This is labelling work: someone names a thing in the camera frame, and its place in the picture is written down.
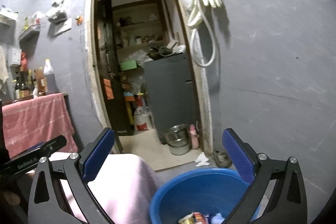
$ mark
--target blue plastic tub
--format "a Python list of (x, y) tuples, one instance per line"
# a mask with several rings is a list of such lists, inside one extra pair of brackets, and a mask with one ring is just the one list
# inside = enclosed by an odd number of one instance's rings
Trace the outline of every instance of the blue plastic tub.
[(157, 190), (150, 204), (151, 221), (153, 224), (177, 224), (191, 212), (222, 213), (226, 218), (248, 186), (234, 170), (204, 168), (189, 171)]

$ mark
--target gray cabinet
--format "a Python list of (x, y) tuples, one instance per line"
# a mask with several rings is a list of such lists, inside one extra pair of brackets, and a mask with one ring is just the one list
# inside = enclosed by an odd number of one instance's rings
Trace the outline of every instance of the gray cabinet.
[(197, 104), (194, 83), (186, 54), (143, 64), (150, 107), (161, 143), (172, 126), (195, 124)]

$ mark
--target doorway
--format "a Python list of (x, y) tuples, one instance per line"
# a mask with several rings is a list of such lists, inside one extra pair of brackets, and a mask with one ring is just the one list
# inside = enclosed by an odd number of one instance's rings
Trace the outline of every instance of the doorway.
[[(165, 132), (200, 125), (187, 31), (177, 0), (94, 0), (95, 52), (108, 121), (122, 150), (155, 170), (193, 161), (201, 150), (175, 156)], [(173, 48), (158, 54), (161, 47)], [(203, 136), (200, 134), (201, 148)]]

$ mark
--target blue gripper pad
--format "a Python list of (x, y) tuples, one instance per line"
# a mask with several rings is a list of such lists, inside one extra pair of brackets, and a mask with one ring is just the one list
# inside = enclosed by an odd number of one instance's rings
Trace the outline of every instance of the blue gripper pad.
[(228, 129), (223, 131), (222, 143), (242, 180), (251, 185), (255, 177), (253, 162)]
[(88, 183), (96, 178), (114, 145), (114, 141), (114, 131), (109, 128), (83, 164), (83, 182)]

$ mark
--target beige floor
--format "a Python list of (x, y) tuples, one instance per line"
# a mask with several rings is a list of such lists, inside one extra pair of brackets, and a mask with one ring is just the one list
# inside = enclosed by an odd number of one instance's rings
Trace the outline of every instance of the beige floor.
[(155, 129), (134, 136), (120, 136), (120, 141), (124, 153), (140, 156), (155, 171), (192, 162), (201, 153), (201, 150), (190, 150), (181, 156), (173, 155), (168, 145), (160, 143)]

